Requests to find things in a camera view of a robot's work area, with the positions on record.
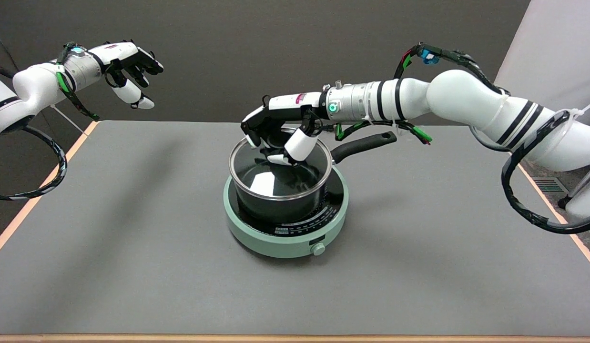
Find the black stripe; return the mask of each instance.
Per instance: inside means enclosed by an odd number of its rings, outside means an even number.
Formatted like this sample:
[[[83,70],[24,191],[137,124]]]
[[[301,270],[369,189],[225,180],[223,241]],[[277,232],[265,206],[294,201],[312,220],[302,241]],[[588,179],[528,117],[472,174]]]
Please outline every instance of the black stripe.
[[[513,149],[513,147],[522,139],[522,137],[524,137],[526,132],[528,132],[528,130],[530,130],[530,127],[532,126],[532,124],[534,124],[535,121],[537,121],[537,119],[539,118],[539,115],[541,115],[541,112],[543,111],[544,108],[545,107],[543,107],[541,105],[537,106],[537,109],[534,110],[534,113],[530,116],[530,119],[528,119],[526,124],[524,124],[524,127],[522,128],[522,130],[519,131],[519,133],[515,136],[515,138],[507,146],[507,148],[509,150]]]
[[[405,120],[406,118],[403,117],[403,112],[401,111],[401,100],[399,98],[399,93],[400,93],[400,89],[401,89],[401,81],[403,79],[399,79],[397,81],[397,86],[395,87],[395,104],[397,105],[397,114],[399,115],[399,118],[401,120]]]
[[[533,102],[528,100],[526,105],[524,105],[524,108],[522,108],[522,110],[519,111],[519,114],[517,115],[515,120],[513,120],[513,123],[511,123],[511,125],[507,128],[505,133],[502,134],[502,136],[498,139],[498,141],[496,141],[496,143],[502,145],[507,140],[507,138],[509,138],[509,135],[511,135],[511,133],[513,133],[513,130],[515,130],[515,128],[517,128],[519,123],[521,123],[522,119],[524,119],[524,117],[526,116],[526,113],[528,113],[528,110],[530,110],[530,107],[532,107],[532,104],[533,104]]]
[[[11,98],[7,98],[5,100],[0,101],[0,108],[7,105],[7,104],[11,104],[14,101],[20,100],[20,98],[18,98],[17,96],[12,96]]]
[[[384,87],[384,82],[386,81],[380,82],[380,85],[377,87],[377,110],[380,112],[380,118],[382,118],[382,120],[386,120],[386,117],[384,117],[384,109],[382,108],[382,87]]]
[[[68,77],[68,80],[71,80],[73,93],[76,92],[77,91],[77,84],[75,84],[75,79],[72,78],[70,72],[68,72],[68,70],[66,70],[66,68],[64,68],[64,71],[66,72],[66,76]]]
[[[56,65],[54,61],[49,61],[48,63]],[[72,78],[72,75],[70,74],[70,72],[68,72],[68,70],[66,70],[66,67],[64,67],[64,72],[66,73],[66,77],[68,78],[68,80],[71,81],[72,91],[77,91],[77,84],[75,84],[75,79]]]
[[[101,73],[104,74],[106,71],[106,66],[103,64],[102,60],[100,59],[100,57],[98,57],[96,54],[94,54],[94,52],[90,52],[89,50],[86,51],[88,54],[90,54],[92,57],[94,57],[94,59],[97,61],[98,65],[101,66]]]
[[[327,92],[328,91],[324,91],[323,93],[321,93],[321,97],[319,98],[319,102],[318,102],[321,106],[318,107],[318,113],[317,113],[317,115],[319,117],[321,117],[321,119],[327,119],[327,120],[329,120],[330,117],[328,115],[327,106],[326,106],[326,104],[327,104]]]

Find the metal stand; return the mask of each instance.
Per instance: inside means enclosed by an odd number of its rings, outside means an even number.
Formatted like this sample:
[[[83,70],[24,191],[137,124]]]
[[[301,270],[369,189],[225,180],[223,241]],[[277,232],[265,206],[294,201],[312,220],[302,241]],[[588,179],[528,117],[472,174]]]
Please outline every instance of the metal stand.
[[[566,205],[570,200],[579,194],[579,192],[590,182],[590,171],[587,173],[583,179],[579,182],[579,184],[570,191],[566,197],[563,197],[558,201],[558,207],[561,209],[566,209]]]

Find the black cable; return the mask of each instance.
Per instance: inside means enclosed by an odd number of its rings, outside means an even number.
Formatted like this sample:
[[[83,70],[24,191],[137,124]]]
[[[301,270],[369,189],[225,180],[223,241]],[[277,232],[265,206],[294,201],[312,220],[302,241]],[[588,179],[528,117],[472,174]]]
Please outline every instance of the black cable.
[[[60,55],[56,60],[56,65],[62,66],[68,58],[72,48],[76,47],[80,47],[80,45],[78,45],[74,41],[69,41],[68,43],[66,43],[66,45],[64,45],[64,49],[60,52]],[[66,98],[68,98],[68,100],[72,102],[73,106],[75,106],[79,113],[83,114],[86,117],[90,117],[94,121],[99,121],[101,119],[97,114],[85,108],[85,106],[81,103],[81,100],[79,100],[77,95],[75,95],[75,92],[73,91],[71,85],[69,85],[68,81],[66,81],[66,76],[64,76],[62,72],[56,72],[56,78],[58,79],[60,91],[62,91]]]
[[[3,68],[3,67],[1,67],[1,66],[0,66],[0,74],[1,74],[2,76],[5,76],[5,77],[6,77],[6,78],[8,78],[8,79],[12,79],[12,78],[13,78],[13,76],[15,76],[15,74],[14,74],[13,72],[11,72],[11,71],[8,71],[8,70],[6,70],[5,68]]]
[[[426,59],[426,56],[428,54],[432,54],[434,57],[430,60]],[[439,63],[439,59],[444,59],[444,60],[450,61],[451,63],[454,63],[456,65],[460,65],[461,67],[466,68],[469,72],[474,74],[474,76],[476,76],[476,78],[478,80],[480,80],[481,83],[483,83],[486,87],[488,87],[492,91],[499,93],[499,94],[502,94],[504,92],[506,95],[511,95],[511,93],[509,93],[509,91],[507,91],[506,89],[503,89],[502,87],[495,86],[489,80],[489,78],[487,76],[485,76],[484,72],[481,70],[481,68],[478,66],[476,61],[470,55],[465,54],[464,52],[461,52],[458,50],[446,50],[446,49],[442,49],[442,48],[437,48],[436,46],[428,45],[423,42],[420,42],[417,45],[413,46],[401,57],[401,61],[395,71],[395,76],[394,76],[395,79],[402,78],[403,73],[405,72],[406,68],[409,65],[411,65],[411,59],[416,56],[423,59],[424,63],[426,63],[426,64]],[[481,145],[483,145],[485,148],[490,149],[490,150],[494,150],[494,151],[498,151],[498,152],[509,151],[509,149],[505,148],[504,146],[501,146],[496,143],[489,143],[489,142],[485,141],[484,139],[482,139],[482,137],[480,137],[480,135],[478,134],[478,131],[476,128],[469,126],[469,129],[471,130],[473,137],[475,137],[475,139]]]
[[[427,54],[433,54],[434,57],[430,60],[425,59]],[[501,87],[495,86],[481,71],[480,67],[477,63],[471,58],[471,56],[464,54],[463,52],[454,50],[444,50],[440,48],[436,48],[434,46],[426,45],[424,43],[419,43],[401,58],[400,64],[395,71],[395,79],[400,79],[405,71],[406,67],[411,64],[411,58],[414,56],[419,56],[423,59],[424,63],[426,64],[433,64],[437,63],[439,59],[446,59],[461,67],[465,67],[467,70],[472,72],[480,82],[486,85],[492,91],[502,94],[505,93],[506,95],[511,95],[507,90],[502,89]],[[500,180],[502,183],[502,189],[505,193],[507,201],[511,205],[513,209],[519,215],[524,217],[524,219],[528,220],[531,224],[542,228],[548,232],[556,233],[556,234],[579,234],[582,232],[588,232],[590,230],[590,217],[587,217],[583,220],[580,220],[576,223],[567,223],[567,224],[560,224],[560,223],[552,223],[549,221],[549,218],[543,217],[537,213],[534,213],[528,210],[515,195],[513,194],[513,189],[511,188],[510,182],[511,177],[513,176],[513,172],[517,168],[517,165],[528,155],[535,146],[537,146],[541,141],[547,137],[555,128],[560,126],[561,124],[568,121],[571,113],[568,111],[561,111],[559,113],[554,114],[554,117],[549,119],[545,124],[541,125],[534,134],[531,134],[528,139],[518,147],[510,158],[505,163],[504,167],[502,168],[502,174],[500,176]],[[506,152],[509,151],[504,146],[493,145],[484,141],[479,135],[475,128],[472,126],[469,127],[471,129],[471,133],[473,136],[484,145],[486,148],[494,150],[494,151],[501,151]]]
[[[560,111],[545,124],[541,125],[541,127],[536,130],[535,134],[530,135],[530,138],[526,139],[526,141],[513,152],[504,167],[502,167],[502,174],[500,176],[502,189],[504,190],[507,201],[509,201],[511,207],[533,225],[557,234],[579,234],[581,232],[588,232],[590,230],[590,217],[576,223],[552,223],[549,221],[549,218],[534,213],[522,205],[513,194],[510,182],[517,165],[526,157],[526,155],[528,155],[529,152],[531,152],[531,150],[533,150],[533,148],[535,148],[535,146],[541,143],[547,135],[555,130],[555,128],[568,121],[570,115],[571,113],[568,111]]]
[[[38,189],[35,189],[34,191],[17,193],[14,195],[0,195],[0,200],[13,201],[40,197],[55,189],[62,182],[62,180],[64,180],[64,176],[66,176],[68,163],[66,161],[64,149],[62,149],[62,147],[58,145],[58,143],[56,143],[56,141],[54,141],[51,137],[37,130],[36,128],[25,126],[22,130],[34,135],[35,137],[38,137],[44,141],[45,144],[51,147],[53,153],[58,157],[58,174],[53,178],[53,180],[51,180],[51,182],[39,187]]]
[[[321,128],[321,130],[328,131],[328,132],[334,132],[335,133],[335,141],[343,141],[344,139],[346,139],[349,135],[353,134],[354,132],[356,132],[362,128],[366,128],[367,126],[371,126],[371,125],[384,125],[384,126],[396,125],[400,129],[409,131],[416,138],[418,138],[422,144],[426,144],[426,145],[430,145],[431,141],[433,140],[429,135],[427,135],[425,132],[420,130],[420,128],[418,128],[414,124],[408,123],[407,121],[404,121],[404,120],[395,120],[395,123],[393,123],[392,121],[372,121],[371,123],[368,121],[359,121],[358,123],[350,126],[349,128],[347,128],[345,130],[342,130],[341,124],[338,123],[335,126],[324,125]]]

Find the blue connector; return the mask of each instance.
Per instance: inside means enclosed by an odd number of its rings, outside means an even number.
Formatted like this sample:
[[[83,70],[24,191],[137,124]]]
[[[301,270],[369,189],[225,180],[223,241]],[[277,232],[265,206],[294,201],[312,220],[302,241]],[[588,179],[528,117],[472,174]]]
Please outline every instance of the blue connector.
[[[427,56],[429,54],[432,54],[429,50],[426,50],[426,49],[422,50],[422,56],[420,56],[420,57],[422,58],[422,62],[424,64],[437,64],[437,63],[439,63],[439,57],[433,56],[433,58],[428,59]]]

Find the gray wall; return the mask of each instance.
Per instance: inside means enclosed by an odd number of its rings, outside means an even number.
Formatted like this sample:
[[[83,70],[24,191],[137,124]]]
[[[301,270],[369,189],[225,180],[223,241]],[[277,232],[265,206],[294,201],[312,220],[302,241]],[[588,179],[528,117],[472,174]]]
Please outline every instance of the gray wall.
[[[334,80],[388,80],[418,41],[465,50],[494,78],[528,2],[0,0],[0,36],[20,67],[54,59],[71,40],[93,47],[134,39],[153,50],[166,68],[145,90],[155,109],[132,111],[99,83],[78,94],[103,119],[240,121],[264,94],[314,91]],[[406,75],[429,81],[453,67],[417,61]],[[67,102],[58,107],[82,128],[89,123]],[[71,146],[79,132],[57,113],[44,114],[52,134]],[[428,115],[417,123],[449,122]],[[44,147],[24,140],[23,134],[0,137],[5,189],[25,187],[18,176],[25,173],[27,185],[36,185],[53,167]],[[16,158],[26,153],[34,160]]]
[[[533,0],[496,83],[548,108],[590,103],[590,0]],[[590,125],[590,110],[579,119]]]

